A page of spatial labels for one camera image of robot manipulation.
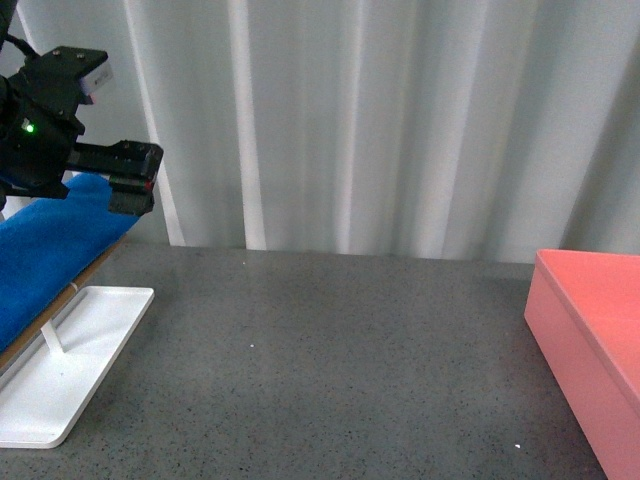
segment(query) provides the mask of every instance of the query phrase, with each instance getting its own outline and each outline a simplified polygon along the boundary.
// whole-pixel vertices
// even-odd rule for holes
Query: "pink box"
[[[540,250],[525,318],[610,479],[640,478],[640,257]]]

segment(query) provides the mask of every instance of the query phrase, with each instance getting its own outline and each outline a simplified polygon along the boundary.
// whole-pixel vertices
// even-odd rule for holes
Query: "blue towel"
[[[0,223],[0,352],[138,220],[108,211],[98,175],[67,183],[66,200],[39,199]]]

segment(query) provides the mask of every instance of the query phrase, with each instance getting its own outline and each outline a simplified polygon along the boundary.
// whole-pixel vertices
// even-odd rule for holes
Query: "gray table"
[[[1,478],[604,478],[530,265],[124,245],[156,299],[65,443]]]

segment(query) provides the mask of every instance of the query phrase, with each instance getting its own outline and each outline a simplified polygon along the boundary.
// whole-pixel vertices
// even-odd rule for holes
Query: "white stand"
[[[47,322],[0,378],[0,447],[60,445],[152,300],[150,288],[86,287]]]

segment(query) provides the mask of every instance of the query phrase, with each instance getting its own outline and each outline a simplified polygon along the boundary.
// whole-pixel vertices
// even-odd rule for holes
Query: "white curtain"
[[[21,0],[12,31],[108,51],[83,141],[165,149],[135,241],[640,253],[638,1]]]

